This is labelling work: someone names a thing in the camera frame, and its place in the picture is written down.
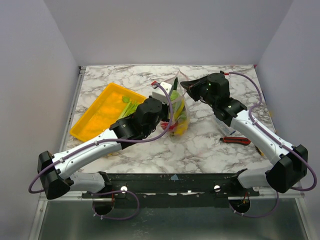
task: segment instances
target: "red handle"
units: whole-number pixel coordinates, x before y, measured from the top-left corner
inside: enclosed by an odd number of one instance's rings
[[[241,145],[249,145],[251,141],[246,137],[235,137],[235,136],[225,136],[221,137],[220,141],[226,144],[241,144]]]

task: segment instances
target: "white marble table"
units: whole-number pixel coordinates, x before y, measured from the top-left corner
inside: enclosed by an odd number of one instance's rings
[[[259,85],[252,65],[236,66],[176,66],[176,65],[121,65],[88,66],[77,101],[72,126],[109,83],[116,83],[141,95],[152,92],[150,83],[172,78],[180,69],[191,80],[219,71],[240,72],[253,78]],[[258,101],[254,86],[241,76],[227,76],[230,94],[247,107]],[[257,169],[270,166],[251,143],[249,146],[226,144],[219,141],[223,135],[213,118],[210,107],[194,102],[189,96],[186,103],[190,112],[188,131],[179,138],[165,135],[161,139],[139,143],[122,151],[102,157],[80,169],[86,173],[235,173],[243,168]],[[266,104],[255,111],[260,121],[273,130]],[[158,126],[150,137],[158,135]],[[81,142],[70,136],[67,148]]]

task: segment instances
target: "plastic bag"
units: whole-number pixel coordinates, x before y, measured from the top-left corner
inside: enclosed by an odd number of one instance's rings
[[[164,81],[171,84],[173,87],[173,91],[170,95],[173,108],[172,125],[169,128],[169,133],[171,134],[171,136],[182,136],[187,131],[190,121],[190,116],[185,100],[185,94],[187,91],[180,85],[180,82],[184,81],[189,81],[189,78],[180,70],[173,78]],[[169,118],[170,113],[168,113],[167,121],[160,122],[160,126],[162,127],[162,129],[165,129],[167,127]]]

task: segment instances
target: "purple cable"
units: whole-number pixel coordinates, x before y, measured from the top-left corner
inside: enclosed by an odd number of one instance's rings
[[[273,214],[275,212],[275,210],[277,209],[278,205],[279,205],[279,193],[276,191],[276,200],[275,200],[275,205],[274,207],[267,213],[261,214],[261,215],[247,215],[245,213],[240,213],[238,211],[236,211],[231,204],[229,204],[230,208],[233,210],[233,212],[241,217],[246,217],[246,218],[251,218],[251,219],[258,219],[258,218],[264,218],[267,217],[271,214]]]
[[[136,200],[136,209],[135,209],[135,212],[133,214],[131,214],[130,216],[126,216],[126,217],[112,217],[112,216],[106,216],[106,215],[99,215],[96,213],[96,210],[95,210],[95,207],[92,206],[92,210],[94,212],[94,217],[95,216],[99,216],[101,217],[101,220],[102,218],[104,219],[111,219],[111,220],[119,220],[119,221],[124,221],[124,220],[129,220],[129,219],[132,219],[135,215],[138,214],[139,212],[139,209],[140,209],[140,202],[139,202],[139,198],[137,197],[137,195],[135,195],[133,192],[131,191],[123,191],[123,190],[117,190],[117,191],[109,191],[109,192],[104,192],[104,193],[91,193],[92,195],[97,195],[97,196],[102,196],[102,195],[110,195],[110,194],[118,194],[118,193],[128,193],[128,194],[131,194],[135,200]]]
[[[249,117],[251,119],[251,121],[254,123],[255,120],[254,120],[254,117],[252,115],[252,110],[258,106],[261,105],[262,103],[262,94],[257,86],[257,84],[248,76],[240,73],[240,72],[235,72],[235,71],[232,71],[232,72],[229,72],[229,74],[234,74],[234,75],[239,75],[239,76],[242,76],[246,79],[248,79],[255,87],[255,89],[257,90],[258,94],[259,94],[259,102],[258,103],[255,103],[252,107],[250,107],[249,109]],[[264,132],[269,138],[271,138],[273,141],[275,141],[279,146],[282,145],[282,143],[276,139],[274,136],[272,136],[268,131],[266,131],[259,123],[255,123],[255,125],[262,131]],[[312,169],[312,167],[309,165],[309,163],[307,163],[301,156],[299,156],[295,151],[293,151],[291,148],[285,146],[285,145],[282,145],[282,148],[284,148],[285,150],[287,150],[288,152],[292,153],[294,156],[296,156],[303,164],[306,165],[306,167],[309,169],[309,171],[311,172],[312,176],[313,176],[313,184],[312,186],[308,187],[308,188],[301,188],[301,187],[292,187],[291,189],[293,190],[297,190],[297,191],[301,191],[301,192],[307,192],[307,191],[310,191],[312,189],[314,189],[318,183],[318,179],[317,179],[317,175],[315,173],[315,171]]]
[[[35,182],[38,180],[38,178],[41,177],[42,174],[44,174],[47,170],[49,170],[49,169],[52,168],[54,165],[57,165],[57,164],[59,164],[59,163],[60,163],[60,161],[55,161],[55,162],[51,163],[50,165],[46,166],[44,169],[42,169],[42,170],[35,176],[35,178],[31,181],[31,183],[30,183],[30,185],[29,185],[29,188],[28,188],[29,193],[31,193],[31,194],[39,194],[39,193],[44,192],[44,191],[45,191],[44,189],[33,191],[33,190],[32,190],[32,187],[33,187],[33,185],[35,184]]]
[[[158,140],[159,138],[161,138],[163,135],[165,135],[168,131],[169,131],[169,128],[172,124],[172,121],[173,121],[173,115],[174,115],[174,110],[173,110],[173,107],[172,107],[172,103],[171,103],[171,100],[170,100],[170,96],[168,95],[167,91],[157,82],[153,83],[153,85],[156,85],[158,88],[160,88],[163,93],[165,94],[165,97],[166,99],[168,100],[168,103],[169,103],[169,109],[170,109],[170,119],[169,119],[169,123],[168,125],[166,126],[165,130],[159,134],[158,136],[155,136],[153,138],[149,138],[149,139],[144,139],[144,140],[129,140],[129,139],[120,139],[120,138],[114,138],[114,139],[102,139],[102,140],[99,140],[97,141],[98,144],[102,144],[102,143],[107,143],[107,142],[118,142],[118,143],[148,143],[148,142],[152,142],[152,141],[155,141],[155,140]],[[69,153],[68,155],[62,157],[62,160],[66,160],[70,157],[72,157],[73,155],[79,153],[79,152],[82,152],[83,150],[86,150],[87,148],[90,148],[90,147],[93,147],[95,146],[96,144],[93,142],[93,143],[90,143],[86,146],[83,146],[81,148],[79,148],[78,150],[74,151],[74,152],[71,152]],[[38,180],[38,178],[40,178],[42,176],[42,174],[44,174],[44,172],[46,172],[48,169],[52,168],[53,166],[57,165],[61,163],[60,161],[55,161],[53,163],[51,163],[50,165],[48,165],[47,167],[45,167],[43,170],[41,170],[36,176],[35,178],[31,181],[30,185],[29,185],[29,188],[28,188],[28,191],[29,193],[31,194],[38,194],[38,193],[42,193],[44,192],[45,190],[44,189],[41,189],[41,190],[36,190],[36,191],[33,191],[32,190],[32,187],[33,185],[35,184],[35,182]]]

